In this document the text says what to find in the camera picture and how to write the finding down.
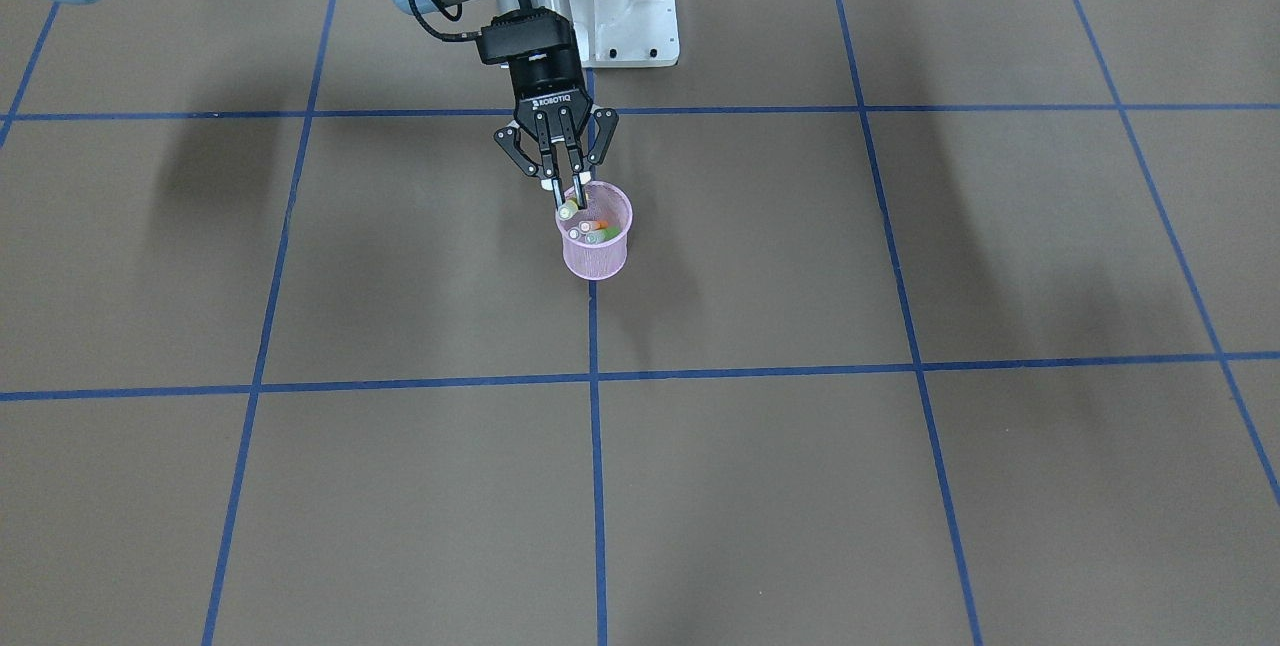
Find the yellow marker pen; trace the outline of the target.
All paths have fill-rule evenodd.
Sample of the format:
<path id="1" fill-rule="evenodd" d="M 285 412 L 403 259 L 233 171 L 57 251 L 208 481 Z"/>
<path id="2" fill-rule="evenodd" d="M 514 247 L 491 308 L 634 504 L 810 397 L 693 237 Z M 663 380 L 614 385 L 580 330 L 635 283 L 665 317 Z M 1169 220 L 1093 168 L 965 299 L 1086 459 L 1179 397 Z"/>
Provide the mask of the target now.
<path id="1" fill-rule="evenodd" d="M 577 217 L 588 207 L 588 191 L 585 185 L 571 185 L 561 196 L 561 203 L 556 209 L 556 217 L 559 223 L 572 221 L 572 219 Z"/>

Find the green marker pen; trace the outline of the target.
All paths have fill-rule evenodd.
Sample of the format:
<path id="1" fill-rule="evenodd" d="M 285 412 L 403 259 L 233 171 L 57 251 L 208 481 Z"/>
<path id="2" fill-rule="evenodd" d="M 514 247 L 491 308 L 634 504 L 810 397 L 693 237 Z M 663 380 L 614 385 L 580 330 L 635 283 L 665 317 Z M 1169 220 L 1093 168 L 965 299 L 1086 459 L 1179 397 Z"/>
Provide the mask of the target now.
<path id="1" fill-rule="evenodd" d="M 603 246 L 605 242 L 617 239 L 621 233 L 622 228 L 609 226 L 607 230 L 584 233 L 582 240 L 586 246 Z"/>

